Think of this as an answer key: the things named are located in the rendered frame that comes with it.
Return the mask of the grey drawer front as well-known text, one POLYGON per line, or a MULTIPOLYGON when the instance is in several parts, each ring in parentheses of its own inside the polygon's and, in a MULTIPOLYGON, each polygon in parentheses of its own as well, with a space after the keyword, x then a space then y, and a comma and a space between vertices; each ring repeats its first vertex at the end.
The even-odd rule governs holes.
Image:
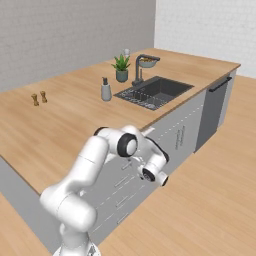
POLYGON ((120 179, 127 175, 132 175, 136 173, 136 169, 134 167, 134 161, 132 158, 121 158, 115 157, 111 161, 109 161, 103 168, 102 174, 104 176, 104 180, 109 184, 116 184, 120 179), (122 170, 121 168, 127 163, 132 162, 132 165, 127 169, 122 170))
POLYGON ((146 179, 140 178, 138 174, 132 174, 120 186, 115 188, 115 184, 109 184, 104 180, 104 178, 102 178, 99 179, 92 188, 87 189, 86 192, 82 195, 82 198, 97 209, 100 204, 104 203, 107 199, 113 196, 118 190, 122 189, 124 186, 134 186, 136 184, 143 183, 151 182, 147 181, 146 179))
POLYGON ((122 189, 118 190, 113 196, 111 196, 104 203, 97 207, 98 218, 101 216, 102 210, 109 211, 113 207, 116 207, 116 203, 126 196, 128 196, 128 200, 124 204, 133 204, 137 208, 155 190, 155 188, 156 186, 152 183, 124 186, 122 189))
POLYGON ((99 245, 116 227, 121 224, 117 225, 117 219, 126 213, 129 213, 130 215, 135 209, 135 205, 126 203, 119 208, 113 207, 109 211, 102 210, 97 223, 89 232, 91 240, 96 245, 99 245))

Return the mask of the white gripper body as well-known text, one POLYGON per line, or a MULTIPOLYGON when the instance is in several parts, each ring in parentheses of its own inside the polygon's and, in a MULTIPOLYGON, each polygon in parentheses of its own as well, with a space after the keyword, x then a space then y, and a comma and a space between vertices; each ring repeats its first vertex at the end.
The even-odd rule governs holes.
POLYGON ((145 161, 143 160, 142 157, 133 157, 133 161, 134 161, 134 167, 138 173, 138 176, 140 178, 143 178, 142 170, 145 166, 145 161))

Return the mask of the green plant in grey pot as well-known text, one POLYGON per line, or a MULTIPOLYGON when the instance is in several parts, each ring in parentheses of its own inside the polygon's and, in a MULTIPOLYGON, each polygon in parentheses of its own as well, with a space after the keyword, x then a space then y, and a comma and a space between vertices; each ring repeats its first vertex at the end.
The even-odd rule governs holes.
POLYGON ((114 57, 116 63, 113 67, 116 70, 116 80, 120 83, 128 80, 128 67, 130 66, 129 57, 125 57, 121 54, 119 57, 114 57))

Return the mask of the grey soap dispenser black pump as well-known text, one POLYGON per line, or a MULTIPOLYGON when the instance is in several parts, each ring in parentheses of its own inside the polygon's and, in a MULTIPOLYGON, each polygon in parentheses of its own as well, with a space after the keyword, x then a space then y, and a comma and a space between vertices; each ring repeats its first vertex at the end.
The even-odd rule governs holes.
POLYGON ((103 101, 110 101, 112 98, 111 87, 106 77, 103 77, 103 83, 101 86, 101 98, 103 101))

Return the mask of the black sink basin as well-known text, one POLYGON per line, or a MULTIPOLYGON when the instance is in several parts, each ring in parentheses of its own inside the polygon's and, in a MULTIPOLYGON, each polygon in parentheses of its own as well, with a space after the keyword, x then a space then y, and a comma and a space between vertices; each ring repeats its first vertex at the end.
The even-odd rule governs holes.
POLYGON ((115 97, 155 111, 192 88, 189 84, 155 76, 116 93, 115 97))

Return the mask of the grey bowl with food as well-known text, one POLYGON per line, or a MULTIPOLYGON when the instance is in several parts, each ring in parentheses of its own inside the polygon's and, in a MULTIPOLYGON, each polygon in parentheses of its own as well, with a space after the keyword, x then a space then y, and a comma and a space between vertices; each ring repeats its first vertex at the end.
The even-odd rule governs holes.
POLYGON ((141 58, 139 60, 139 65, 142 68, 152 68, 156 64, 156 60, 150 59, 150 58, 141 58))

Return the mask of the dark grey dishwasher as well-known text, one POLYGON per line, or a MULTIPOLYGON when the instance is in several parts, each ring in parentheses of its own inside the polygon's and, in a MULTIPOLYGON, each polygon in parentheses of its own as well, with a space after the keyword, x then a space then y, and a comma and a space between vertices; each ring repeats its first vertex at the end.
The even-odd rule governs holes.
POLYGON ((195 150, 199 150, 217 131, 228 83, 224 84, 215 92, 209 92, 209 89, 221 84, 227 77, 224 77, 221 81, 215 83, 206 90, 206 97, 195 150))

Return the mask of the dark grey tap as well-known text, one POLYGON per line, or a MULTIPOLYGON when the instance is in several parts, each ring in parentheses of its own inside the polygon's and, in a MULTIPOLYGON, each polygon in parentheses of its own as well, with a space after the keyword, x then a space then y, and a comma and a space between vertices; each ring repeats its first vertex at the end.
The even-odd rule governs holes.
POLYGON ((139 61, 141 58, 149 58, 151 60, 153 60, 154 62, 157 62, 160 60, 159 57, 156 56, 151 56, 151 55, 146 55, 146 54, 140 54, 137 58, 136 58, 136 64, 135 64, 135 80, 132 82, 133 86, 138 86, 139 84, 141 84, 143 82, 143 78, 142 78, 142 74, 139 72, 139 61))

